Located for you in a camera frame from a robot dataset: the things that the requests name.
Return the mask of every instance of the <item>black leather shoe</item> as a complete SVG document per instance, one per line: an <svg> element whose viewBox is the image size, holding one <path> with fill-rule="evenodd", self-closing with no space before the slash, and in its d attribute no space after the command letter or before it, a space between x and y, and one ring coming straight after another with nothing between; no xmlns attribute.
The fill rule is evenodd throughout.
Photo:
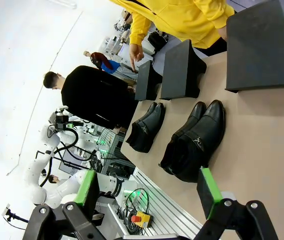
<svg viewBox="0 0 284 240"><path fill-rule="evenodd" d="M196 183L199 168L208 162L225 133L225 110L219 100L208 106L203 117L177 141L172 173L185 182Z"/></svg>
<svg viewBox="0 0 284 240"><path fill-rule="evenodd" d="M136 124L136 139L130 146L138 152L148 153L157 133L160 131L165 116L165 107L157 104L154 111L144 120Z"/></svg>
<svg viewBox="0 0 284 240"><path fill-rule="evenodd" d="M188 117L186 123L178 130L176 131L171 141L168 143L166 147L166 151L163 157L163 160L159 164L161 168L163 168L167 173L173 174L170 167L173 161L173 154L175 152L175 147L177 144L177 140L180 136L182 136L184 133L189 131L197 122L200 120L200 118L203 116L204 112L206 111L206 105L202 101L199 101L193 108L190 116Z"/></svg>
<svg viewBox="0 0 284 240"><path fill-rule="evenodd" d="M135 122L132 123L132 131L131 131L131 134L130 136L127 138L126 142L128 144L130 143L133 143L135 140L136 140L136 133L137 133L137 124L140 122L140 121L143 121L144 119L146 119L148 116L150 116L150 114L154 111L155 107L156 107L157 103L156 102L153 102L152 105L149 107L149 109L147 110L147 113L141 117L140 119L136 120Z"/></svg>

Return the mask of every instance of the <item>man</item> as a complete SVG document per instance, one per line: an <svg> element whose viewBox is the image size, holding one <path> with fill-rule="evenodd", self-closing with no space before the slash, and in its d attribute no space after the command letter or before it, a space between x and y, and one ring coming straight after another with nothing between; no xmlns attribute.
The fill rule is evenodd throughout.
<svg viewBox="0 0 284 240"><path fill-rule="evenodd" d="M104 70L119 79L137 80L138 74L136 72L121 66L121 64L116 61L108 60L107 57L100 52L90 54L88 51L84 51L84 55L89 57L99 70Z"/></svg>
<svg viewBox="0 0 284 240"><path fill-rule="evenodd" d="M52 183L52 184L57 184L57 186L60 186L60 185L62 185L64 182L66 182L67 179L61 179L61 180L59 180L59 179L58 179L58 176L50 175L50 176L48 177L48 181L49 181L50 183Z"/></svg>
<svg viewBox="0 0 284 240"><path fill-rule="evenodd" d="M79 66L66 78L50 71L43 84L62 90L63 105L71 114L108 129L127 129L137 106L132 87L90 66Z"/></svg>
<svg viewBox="0 0 284 240"><path fill-rule="evenodd" d="M143 57L141 42L151 22L181 41L191 39L193 47L211 56L226 51L226 20L234 9L226 0L110 0L133 16L130 59Z"/></svg>

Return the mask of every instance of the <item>hand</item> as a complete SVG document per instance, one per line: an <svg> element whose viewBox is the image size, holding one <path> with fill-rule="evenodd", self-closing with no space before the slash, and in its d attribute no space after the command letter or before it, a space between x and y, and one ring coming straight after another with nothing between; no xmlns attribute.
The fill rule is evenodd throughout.
<svg viewBox="0 0 284 240"><path fill-rule="evenodd" d="M227 40L226 26L218 29L217 31L218 34L220 34L220 36L226 41Z"/></svg>
<svg viewBox="0 0 284 240"><path fill-rule="evenodd" d="M135 70L134 61L140 61L144 58L143 48L137 44L130 44L130 61L133 71Z"/></svg>
<svg viewBox="0 0 284 240"><path fill-rule="evenodd" d="M127 87L127 91L134 94L135 93L135 88L133 88L132 86L128 86Z"/></svg>

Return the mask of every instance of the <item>blue shirt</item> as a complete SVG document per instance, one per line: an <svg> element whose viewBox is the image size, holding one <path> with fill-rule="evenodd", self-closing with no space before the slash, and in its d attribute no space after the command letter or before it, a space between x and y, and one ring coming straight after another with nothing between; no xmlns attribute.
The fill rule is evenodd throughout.
<svg viewBox="0 0 284 240"><path fill-rule="evenodd" d="M107 68L105 66L104 63L102 63L102 69L107 72L108 74L113 74L120 66L120 63L116 62L116 61L112 61L112 60L108 60L110 62L110 64L112 65L113 67L113 70L110 70L109 68Z"/></svg>

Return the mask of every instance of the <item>table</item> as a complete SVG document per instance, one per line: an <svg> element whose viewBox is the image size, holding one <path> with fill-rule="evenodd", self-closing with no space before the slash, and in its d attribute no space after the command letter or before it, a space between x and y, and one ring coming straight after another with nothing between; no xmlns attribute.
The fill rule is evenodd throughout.
<svg viewBox="0 0 284 240"><path fill-rule="evenodd" d="M186 122L195 103L209 105L214 99L221 100L226 109L226 131L209 163L213 177L221 191L233 192L241 204L262 201L278 238L284 240L284 88L228 92L224 90L226 52L204 61L207 70L197 99L157 100L166 106L166 115L151 151L136 152L124 142L121 152L182 208L205 223L196 184L180 181L158 164L171 136ZM140 102L132 121L142 117L151 103ZM226 231L222 239L238 237L235 232Z"/></svg>

